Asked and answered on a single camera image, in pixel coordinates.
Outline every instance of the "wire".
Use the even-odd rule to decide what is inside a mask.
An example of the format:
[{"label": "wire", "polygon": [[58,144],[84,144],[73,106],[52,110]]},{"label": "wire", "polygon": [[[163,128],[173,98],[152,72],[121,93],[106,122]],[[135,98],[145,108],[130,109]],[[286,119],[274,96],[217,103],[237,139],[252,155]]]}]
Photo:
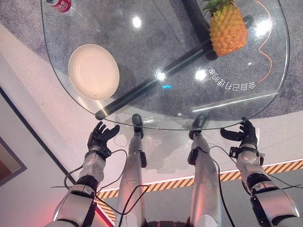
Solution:
[{"label": "wire", "polygon": [[266,40],[264,41],[264,43],[259,47],[259,52],[260,52],[261,54],[263,54],[265,57],[267,57],[267,58],[269,59],[269,62],[270,62],[268,73],[266,74],[266,76],[265,76],[263,79],[261,79],[261,80],[258,81],[258,83],[261,83],[262,81],[264,81],[264,80],[269,76],[269,74],[270,74],[270,72],[271,72],[271,69],[272,69],[272,67],[273,67],[273,61],[271,60],[271,58],[261,50],[262,46],[268,41],[268,39],[269,39],[269,37],[270,37],[270,35],[271,35],[273,21],[272,21],[272,18],[271,18],[271,15],[270,15],[268,9],[267,9],[261,2],[259,2],[259,1],[257,1],[257,0],[254,0],[254,1],[255,1],[256,3],[258,3],[258,4],[260,4],[260,5],[266,10],[266,12],[267,12],[267,14],[268,14],[268,16],[269,16],[269,20],[270,20],[270,30],[269,30],[268,37],[266,38]]},{"label": "wire", "polygon": [[275,178],[275,179],[277,179],[277,180],[279,180],[279,181],[281,181],[282,183],[284,183],[284,184],[286,184],[286,185],[288,185],[288,186],[290,186],[290,187],[292,187],[292,188],[303,188],[303,187],[298,187],[298,185],[291,185],[291,184],[288,184],[288,183],[282,181],[281,179],[277,178],[276,176],[273,176],[273,175],[270,175],[270,176],[273,177],[273,178]]},{"label": "wire", "polygon": [[298,185],[294,185],[294,186],[286,187],[286,188],[281,188],[281,189],[284,190],[284,189],[288,189],[288,188],[295,188],[295,187],[300,186],[300,185],[302,185],[302,184],[298,184]]},{"label": "wire", "polygon": [[64,183],[64,187],[65,187],[67,190],[69,190],[69,188],[70,188],[70,187],[67,186],[67,184],[66,184],[67,178],[69,177],[69,175],[71,175],[72,173],[74,173],[74,172],[76,172],[76,171],[78,171],[78,170],[80,170],[80,169],[82,169],[82,166],[79,166],[78,168],[76,168],[76,169],[70,171],[70,172],[65,176],[63,183]]},{"label": "wire", "polygon": [[107,206],[108,206],[110,209],[112,209],[114,212],[116,212],[117,214],[122,215],[121,212],[117,211],[115,208],[113,208],[113,207],[112,207],[111,205],[109,205],[107,202],[105,202],[105,201],[103,201],[102,199],[100,199],[100,198],[97,196],[97,194],[95,194],[95,197],[96,197],[96,199],[99,200],[101,203],[107,205]]},{"label": "wire", "polygon": [[50,188],[66,188],[65,186],[53,186],[53,187],[50,187]]},{"label": "wire", "polygon": [[214,161],[214,162],[217,164],[217,166],[218,166],[218,179],[219,179],[219,189],[220,189],[221,200],[222,200],[222,203],[223,203],[225,212],[226,212],[226,214],[227,214],[227,216],[228,216],[228,219],[229,219],[229,221],[231,222],[232,227],[235,227],[235,224],[234,224],[234,222],[233,222],[233,220],[232,220],[232,218],[231,218],[231,216],[230,216],[230,214],[229,214],[229,212],[228,212],[228,210],[227,210],[227,207],[226,207],[226,204],[225,204],[225,201],[224,201],[224,197],[223,197],[223,193],[222,193],[221,180],[220,180],[220,166],[219,166],[219,164],[216,162],[216,160],[213,159],[213,161]]},{"label": "wire", "polygon": [[247,188],[245,187],[244,182],[243,182],[243,181],[241,181],[241,182],[242,182],[242,186],[243,186],[243,188],[244,188],[244,191],[245,191],[249,196],[251,196],[251,194],[249,193],[249,191],[248,191]]},{"label": "wire", "polygon": [[225,152],[225,154],[227,154],[227,156],[231,159],[231,161],[233,161],[234,164],[236,164],[236,162],[232,159],[232,157],[229,156],[229,154],[227,153],[227,151],[224,150],[223,148],[221,148],[220,146],[212,146],[212,147],[210,147],[210,149],[211,148],[220,148],[221,150],[223,150]]},{"label": "wire", "polygon": [[[129,212],[131,212],[131,210],[135,207],[135,205],[137,204],[137,202],[139,201],[139,199],[146,193],[147,189],[141,194],[141,196],[137,199],[137,201],[133,204],[133,206],[124,214],[128,214]],[[97,195],[96,195],[96,198],[97,200],[99,200],[101,203],[107,205],[109,208],[111,208],[114,212],[116,212],[117,214],[120,214],[122,215],[123,213],[117,211],[115,208],[113,208],[111,205],[109,205],[107,202],[105,202],[104,200],[102,200],[101,198],[99,198]]]},{"label": "wire", "polygon": [[134,203],[134,205],[129,209],[129,211],[128,211],[127,213],[129,213],[129,212],[135,207],[135,205],[136,205],[136,203],[139,201],[139,199],[147,192],[147,190],[148,190],[148,188],[149,188],[149,185],[140,184],[140,185],[138,185],[138,186],[136,186],[136,187],[134,188],[134,190],[132,191],[132,193],[131,193],[130,196],[128,197],[128,199],[127,199],[127,201],[126,201],[126,204],[125,204],[125,206],[124,206],[124,208],[123,208],[123,211],[122,211],[122,214],[121,214],[121,218],[120,218],[118,227],[121,227],[121,225],[122,225],[122,220],[123,220],[123,216],[127,214],[127,213],[125,213],[125,210],[126,210],[126,208],[127,208],[127,205],[128,205],[128,203],[129,203],[129,201],[131,200],[131,197],[133,196],[134,192],[135,192],[136,189],[139,188],[139,187],[146,187],[146,189],[145,189],[144,192],[140,195],[140,197],[137,199],[137,201]]},{"label": "wire", "polygon": [[115,150],[114,152],[112,152],[112,154],[114,154],[114,153],[116,153],[116,152],[118,152],[118,151],[124,151],[124,153],[125,153],[125,155],[126,155],[126,160],[125,160],[125,164],[124,164],[122,173],[120,174],[120,176],[118,177],[118,179],[116,179],[116,180],[113,181],[112,183],[109,183],[109,184],[107,184],[107,185],[101,187],[101,188],[97,191],[97,193],[99,193],[103,188],[108,187],[108,186],[112,185],[113,183],[116,183],[116,182],[122,177],[122,174],[124,173],[124,170],[125,170],[125,167],[126,167],[126,163],[127,163],[127,152],[126,152],[125,150],[123,150],[123,149],[119,149],[119,150]]}]

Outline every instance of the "black table leg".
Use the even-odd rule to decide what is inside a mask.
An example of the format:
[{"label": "black table leg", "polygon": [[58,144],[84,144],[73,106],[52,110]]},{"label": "black table leg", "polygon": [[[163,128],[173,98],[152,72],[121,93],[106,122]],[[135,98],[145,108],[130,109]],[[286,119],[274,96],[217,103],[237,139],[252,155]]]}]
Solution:
[{"label": "black table leg", "polygon": [[[213,49],[211,47],[211,42],[206,40],[198,47],[192,49],[191,51],[187,52],[173,63],[168,65],[162,70],[162,73],[165,74],[166,77],[171,76],[181,69],[185,68],[187,65],[191,64],[195,60],[199,59],[200,57],[212,52]],[[121,109],[146,91],[150,90],[151,88],[155,87],[158,84],[158,79],[155,77],[149,78],[145,80],[143,83],[139,84],[138,86],[134,87],[130,91],[128,91],[123,96],[119,97],[115,101],[111,102],[107,106],[105,106],[102,110],[96,112],[95,117],[98,120],[105,119],[106,117],[110,116],[117,110]]]},{"label": "black table leg", "polygon": [[[206,40],[210,39],[209,24],[204,19],[197,0],[182,0],[182,3],[200,43],[203,43]],[[213,61],[216,60],[218,56],[216,52],[212,51],[206,55],[206,58],[210,61]]]}]

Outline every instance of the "white plate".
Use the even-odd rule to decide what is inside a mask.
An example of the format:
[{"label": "white plate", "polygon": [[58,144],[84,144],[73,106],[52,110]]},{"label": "white plate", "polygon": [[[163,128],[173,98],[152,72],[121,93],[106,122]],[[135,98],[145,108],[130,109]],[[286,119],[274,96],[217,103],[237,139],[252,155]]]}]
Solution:
[{"label": "white plate", "polygon": [[119,69],[113,56],[103,47],[78,47],[68,63],[71,83],[83,96],[94,100],[111,97],[118,88]]}]

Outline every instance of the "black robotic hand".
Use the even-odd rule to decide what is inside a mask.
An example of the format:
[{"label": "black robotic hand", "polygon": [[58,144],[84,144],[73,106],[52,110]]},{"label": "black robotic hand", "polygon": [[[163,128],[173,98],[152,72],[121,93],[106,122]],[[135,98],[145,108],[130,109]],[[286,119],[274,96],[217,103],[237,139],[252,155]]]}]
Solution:
[{"label": "black robotic hand", "polygon": [[240,129],[243,132],[241,131],[235,132],[235,131],[228,131],[226,129],[221,129],[220,130],[221,135],[228,140],[241,141],[240,147],[248,146],[257,149],[258,139],[256,136],[255,127],[246,118],[243,117],[242,120],[243,121],[240,123],[242,125],[240,126]]},{"label": "black robotic hand", "polygon": [[106,125],[102,124],[103,122],[99,122],[89,135],[87,147],[89,151],[95,151],[105,159],[111,155],[111,151],[107,147],[107,141],[119,133],[120,126],[116,125],[112,129],[105,129]]}]

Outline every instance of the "orange cable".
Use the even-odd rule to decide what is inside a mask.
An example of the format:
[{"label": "orange cable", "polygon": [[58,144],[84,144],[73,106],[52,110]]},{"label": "orange cable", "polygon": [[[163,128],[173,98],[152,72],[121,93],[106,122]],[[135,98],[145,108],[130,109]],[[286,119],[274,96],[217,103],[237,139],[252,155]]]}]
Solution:
[{"label": "orange cable", "polygon": [[272,30],[273,22],[272,22],[271,15],[270,15],[268,9],[267,9],[261,2],[259,2],[259,1],[257,1],[257,0],[254,0],[254,1],[255,1],[256,3],[258,3],[258,4],[260,4],[260,5],[266,10],[266,12],[267,12],[267,14],[268,14],[268,16],[269,16],[269,19],[270,19],[270,23],[271,23],[271,28],[270,28],[270,31],[269,31],[269,34],[268,34],[267,39],[266,39],[265,42],[259,47],[259,52],[260,52],[261,54],[263,54],[264,56],[266,56],[266,57],[269,59],[269,61],[270,61],[270,67],[269,67],[268,73],[266,74],[266,76],[265,76],[263,79],[261,79],[260,81],[258,81],[258,83],[261,83],[262,81],[264,81],[264,80],[268,77],[268,75],[269,75],[270,72],[271,72],[272,66],[273,66],[273,62],[272,62],[271,58],[270,58],[267,54],[265,54],[263,51],[261,51],[262,46],[269,40],[269,37],[270,37],[270,35],[271,35],[271,30]]}]

